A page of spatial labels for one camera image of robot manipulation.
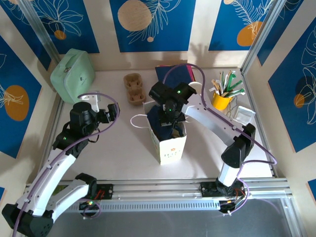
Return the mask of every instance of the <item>beige wall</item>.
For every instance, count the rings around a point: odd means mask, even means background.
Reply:
[[[304,0],[264,65],[261,67],[259,61],[255,60],[246,75],[269,146],[278,160],[278,170],[289,181],[305,228],[311,237],[316,236],[316,202],[307,182],[316,178],[316,143],[298,153],[294,152],[281,114],[268,87],[268,80],[314,20],[315,11],[316,1]]]
[[[109,0],[84,0],[100,50],[99,54],[91,54],[96,70],[152,69],[161,64],[181,62],[206,68],[240,66],[247,50],[208,51],[220,3],[221,0],[196,1],[188,52],[120,53]]]
[[[2,210],[6,203],[15,203],[22,195],[26,183],[34,179],[45,145],[43,139],[56,94],[50,88],[49,73],[40,64],[1,7],[0,35],[42,85],[17,159],[0,152],[0,187],[6,190],[0,204]],[[0,230],[2,237],[10,236],[11,229],[2,215],[0,215]]]

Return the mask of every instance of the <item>glass panel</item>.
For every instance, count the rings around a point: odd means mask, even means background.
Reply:
[[[232,216],[219,211],[112,212],[95,220],[64,213],[49,237],[289,237],[280,199],[251,199]]]

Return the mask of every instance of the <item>white box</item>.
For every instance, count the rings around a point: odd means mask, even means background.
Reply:
[[[154,105],[158,105],[155,101],[144,103],[145,114],[147,114]],[[160,164],[167,164],[179,160],[182,157],[184,145],[187,140],[187,131],[184,123],[180,123],[183,131],[183,137],[172,138],[165,141],[159,141],[151,129],[150,123],[147,119],[148,129],[155,146],[156,153]]]

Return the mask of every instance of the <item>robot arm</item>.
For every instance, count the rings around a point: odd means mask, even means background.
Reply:
[[[207,111],[203,106],[201,96],[185,83],[180,83],[176,88],[171,89],[163,83],[157,82],[152,87],[149,96],[163,106],[164,113],[162,113],[163,116],[160,118],[161,125],[184,121],[185,116],[183,114],[185,114],[213,131],[227,145],[221,156],[224,164],[216,184],[218,191],[227,194],[227,190],[230,189],[236,180],[242,162],[253,147],[253,143],[243,135],[240,135],[236,128],[254,138],[255,127],[251,124],[242,126],[232,120],[230,122],[234,127],[227,126],[226,123],[219,119],[219,116],[222,117],[224,115],[212,106],[210,106],[210,109],[216,115]]]
[[[68,207],[80,198],[95,195],[96,179],[82,173],[66,189],[51,196],[63,175],[76,161],[89,140],[82,140],[67,150],[57,162],[52,161],[69,145],[98,130],[100,123],[114,121],[119,113],[115,104],[108,106],[108,112],[99,110],[95,105],[93,108],[94,110],[87,102],[74,104],[70,111],[70,121],[64,125],[63,131],[57,136],[47,162],[32,185],[16,204],[7,204],[2,210],[11,228],[14,228],[19,213],[24,210],[19,219],[17,231],[28,237],[47,236],[53,223]],[[29,197],[30,190],[33,191],[31,197]]]

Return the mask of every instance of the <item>pen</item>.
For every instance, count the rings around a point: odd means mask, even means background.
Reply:
[[[244,95],[245,94],[245,90],[244,88],[240,89],[240,90],[237,90],[237,91],[234,91],[234,92],[230,92],[226,95],[226,98],[230,98],[230,97],[233,97],[233,96],[236,96],[236,95],[239,95],[239,94],[242,94]]]
[[[215,89],[220,93],[221,92],[220,85],[215,80],[212,80],[212,83],[213,83]]]
[[[229,81],[228,81],[228,85],[227,85],[227,88],[226,88],[226,92],[230,91],[230,87],[231,87],[231,84],[232,84],[232,81],[233,79],[236,77],[235,75],[235,71],[229,71],[229,74],[228,74],[228,78],[229,78]]]
[[[224,92],[223,94],[222,94],[222,97],[225,97],[226,98],[226,95],[228,95],[229,94],[229,92]]]
[[[219,76],[220,76],[220,81],[221,81],[221,94],[223,94],[224,93],[224,83],[225,83],[225,81],[224,81],[224,71],[221,73],[219,73]]]
[[[232,87],[228,88],[228,91],[231,91],[233,89],[235,89],[237,86],[239,86],[242,83],[242,80],[238,81],[236,84],[232,85]]]
[[[230,84],[231,84],[231,73],[232,73],[232,71],[229,71],[228,75],[226,75],[228,81],[227,81],[227,85],[225,85],[225,92],[228,92],[227,89],[228,89],[228,87],[229,87]]]
[[[226,74],[226,76],[225,76],[223,92],[226,92],[227,83],[228,83],[228,74]]]

